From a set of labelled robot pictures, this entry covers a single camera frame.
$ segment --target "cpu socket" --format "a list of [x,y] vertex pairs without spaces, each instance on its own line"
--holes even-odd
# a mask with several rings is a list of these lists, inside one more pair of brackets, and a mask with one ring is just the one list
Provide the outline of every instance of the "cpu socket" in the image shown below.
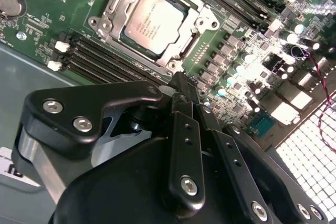
[[183,70],[206,30],[219,29],[202,0],[109,0],[103,15],[88,23],[105,43],[169,75]]

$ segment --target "red wire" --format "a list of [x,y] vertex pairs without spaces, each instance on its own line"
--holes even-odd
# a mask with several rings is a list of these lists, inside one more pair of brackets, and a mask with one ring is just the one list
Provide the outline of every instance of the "red wire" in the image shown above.
[[319,117],[319,122],[318,122],[318,128],[319,128],[319,131],[320,131],[320,135],[321,135],[321,140],[322,142],[331,150],[333,151],[334,153],[336,153],[336,149],[333,148],[327,140],[324,139],[323,137],[323,130],[322,130],[322,118],[324,116],[324,114],[327,112],[328,108],[331,106],[331,97],[328,93],[328,88],[327,88],[327,85],[325,83],[325,79],[323,78],[322,76],[322,72],[321,72],[321,69],[320,69],[320,66],[316,63],[314,57],[310,54],[310,53],[306,53],[306,55],[308,56],[308,59],[315,65],[316,67],[316,71],[317,71],[317,74],[318,76],[320,77],[320,81],[321,81],[321,84],[322,84],[322,88],[323,90],[325,91],[325,94],[327,96],[327,103],[325,105],[325,108],[323,109],[320,117]]

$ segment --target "screw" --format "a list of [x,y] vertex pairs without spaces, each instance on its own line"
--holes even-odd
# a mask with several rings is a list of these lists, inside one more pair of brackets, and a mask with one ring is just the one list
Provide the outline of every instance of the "screw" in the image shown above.
[[301,214],[302,214],[307,220],[310,220],[310,214],[309,214],[309,212],[306,210],[306,208],[304,208],[303,205],[301,205],[301,204],[298,204],[298,208],[299,208]]
[[63,110],[63,106],[57,101],[49,100],[43,103],[43,109],[51,114],[58,114]]
[[92,130],[92,123],[86,118],[76,118],[73,122],[73,126],[80,132],[89,132]]
[[191,178],[187,178],[187,177],[182,178],[181,187],[185,191],[185,193],[190,196],[195,196],[197,194],[196,183]]
[[240,130],[238,129],[238,127],[232,125],[231,128],[234,132],[236,132],[237,134],[240,134]]
[[209,109],[207,106],[203,106],[203,110],[206,112],[206,113],[208,113],[208,114],[210,114],[211,113],[211,109]]
[[319,219],[322,220],[322,214],[313,206],[310,207],[310,210],[313,212],[313,214]]
[[265,209],[256,201],[252,202],[252,210],[261,221],[267,221],[267,213]]
[[16,38],[18,38],[19,40],[26,40],[27,39],[27,35],[23,31],[19,31],[16,34]]

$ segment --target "motherboard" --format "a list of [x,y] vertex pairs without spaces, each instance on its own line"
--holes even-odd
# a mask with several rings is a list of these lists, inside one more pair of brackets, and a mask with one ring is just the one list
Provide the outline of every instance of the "motherboard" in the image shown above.
[[79,84],[185,72],[219,122],[297,124],[335,69],[336,0],[0,0],[0,41]]

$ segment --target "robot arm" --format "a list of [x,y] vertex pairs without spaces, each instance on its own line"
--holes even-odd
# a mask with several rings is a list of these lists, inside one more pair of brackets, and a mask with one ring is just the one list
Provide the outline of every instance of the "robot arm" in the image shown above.
[[[152,136],[93,168],[107,114],[112,137]],[[220,127],[180,72],[159,88],[137,81],[31,93],[12,159],[46,186],[54,224],[328,223],[243,130]]]

